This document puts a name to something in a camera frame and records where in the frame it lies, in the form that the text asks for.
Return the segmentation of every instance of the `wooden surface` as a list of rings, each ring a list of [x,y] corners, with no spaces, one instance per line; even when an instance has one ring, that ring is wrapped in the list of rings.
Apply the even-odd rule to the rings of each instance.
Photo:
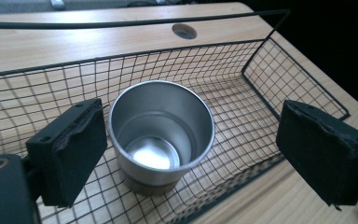
[[[0,21],[90,22],[182,18],[249,12],[239,3],[145,7],[84,12],[0,16]],[[248,26],[240,26],[247,20]],[[184,40],[171,24],[74,31],[0,30],[0,71],[65,63],[151,49],[236,41],[265,36],[270,27],[258,18],[193,22],[198,37]],[[358,103],[279,34],[274,38],[351,113],[358,129]],[[215,206],[195,223],[358,223],[358,205],[328,207],[287,162],[257,178]]]

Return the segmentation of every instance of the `metal cup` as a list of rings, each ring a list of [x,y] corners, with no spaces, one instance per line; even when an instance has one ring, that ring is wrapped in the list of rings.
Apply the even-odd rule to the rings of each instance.
[[[146,81],[123,91],[108,122],[125,184],[145,195],[172,190],[214,139],[208,106],[193,91],[167,81]]]

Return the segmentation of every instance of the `cup rim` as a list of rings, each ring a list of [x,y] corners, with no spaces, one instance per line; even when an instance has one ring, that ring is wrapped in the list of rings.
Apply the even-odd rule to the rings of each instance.
[[[115,134],[113,132],[113,127],[112,127],[112,115],[113,115],[113,110],[115,109],[115,105],[117,104],[117,102],[119,101],[119,99],[125,95],[128,91],[131,91],[139,86],[143,86],[143,85],[147,85],[147,84],[153,84],[153,83],[163,83],[163,84],[168,84],[168,85],[174,85],[178,88],[181,88],[185,91],[188,91],[189,93],[191,93],[194,97],[196,97],[205,107],[205,109],[208,111],[210,120],[211,120],[211,138],[210,141],[206,147],[206,149],[193,161],[186,163],[184,165],[180,165],[178,167],[174,167],[174,168],[170,168],[170,169],[159,169],[159,168],[154,168],[154,167],[150,167],[150,166],[146,166],[144,164],[141,164],[140,162],[136,161],[132,156],[130,156],[125,150],[124,148],[120,145],[120,143],[118,142],[118,140],[115,137]],[[113,146],[116,148],[116,150],[119,151],[121,156],[124,156],[127,160],[131,161],[132,163],[145,168],[147,170],[151,170],[151,171],[157,171],[157,172],[162,172],[162,173],[171,173],[171,172],[177,172],[177,171],[183,171],[183,170],[187,170],[190,169],[192,167],[194,167],[195,165],[197,165],[198,163],[200,163],[205,157],[206,155],[209,153],[209,151],[211,150],[212,146],[213,146],[213,140],[214,140],[214,119],[213,119],[213,115],[212,112],[209,108],[209,106],[207,106],[205,104],[205,102],[192,90],[190,90],[189,88],[182,86],[180,84],[174,83],[174,82],[170,82],[170,81],[165,81],[165,80],[148,80],[148,81],[144,81],[144,82],[140,82],[137,83],[135,85],[132,85],[130,87],[128,87],[126,90],[124,90],[114,101],[113,105],[110,108],[109,111],[109,118],[108,118],[108,131],[109,131],[109,135],[110,138],[112,140]]]

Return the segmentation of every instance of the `metal wire grid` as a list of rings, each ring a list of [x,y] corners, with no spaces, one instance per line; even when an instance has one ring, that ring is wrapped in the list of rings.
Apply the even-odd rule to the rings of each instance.
[[[40,199],[37,204],[44,223],[181,221],[282,158],[275,146],[278,120],[260,92],[265,86],[270,87],[268,83],[274,83],[269,91],[262,92],[279,99],[271,98],[269,102],[281,102],[292,96],[292,92],[282,94],[290,82],[285,74],[291,70],[286,69],[281,74],[281,69],[287,67],[278,66],[274,70],[265,63],[269,57],[273,62],[296,62],[272,40],[264,46],[262,43],[248,41],[170,49],[0,76],[0,154],[25,156],[26,140],[76,102],[99,97],[105,105],[110,105],[127,87],[150,79],[180,83],[198,94],[211,108],[216,135],[209,155],[187,173],[172,192],[160,197],[145,197],[128,190],[118,175],[116,155],[109,141],[108,149],[72,208],[46,207]],[[250,59],[246,75],[255,83],[245,82],[241,74]],[[300,72],[292,79],[307,75]],[[314,87],[318,83],[308,85],[304,81],[299,84],[304,84],[305,91],[312,91],[307,97],[312,98],[313,103],[319,102],[321,95],[329,95],[324,89]],[[328,100],[337,105],[333,98]],[[333,108],[326,102],[318,104]],[[108,110],[109,106],[104,110],[105,120]]]

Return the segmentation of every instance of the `wire mesh basket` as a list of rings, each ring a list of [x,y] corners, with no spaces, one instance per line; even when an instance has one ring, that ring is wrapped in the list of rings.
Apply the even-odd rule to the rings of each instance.
[[[79,101],[101,98],[107,120],[110,105],[129,86],[152,79],[179,83],[211,108],[216,134],[211,152],[172,192],[145,197],[127,189],[108,140],[73,207],[37,204],[43,223],[189,221],[283,160],[275,137],[285,99],[339,119],[349,115],[271,34],[0,73],[0,154],[26,156],[25,142]]]

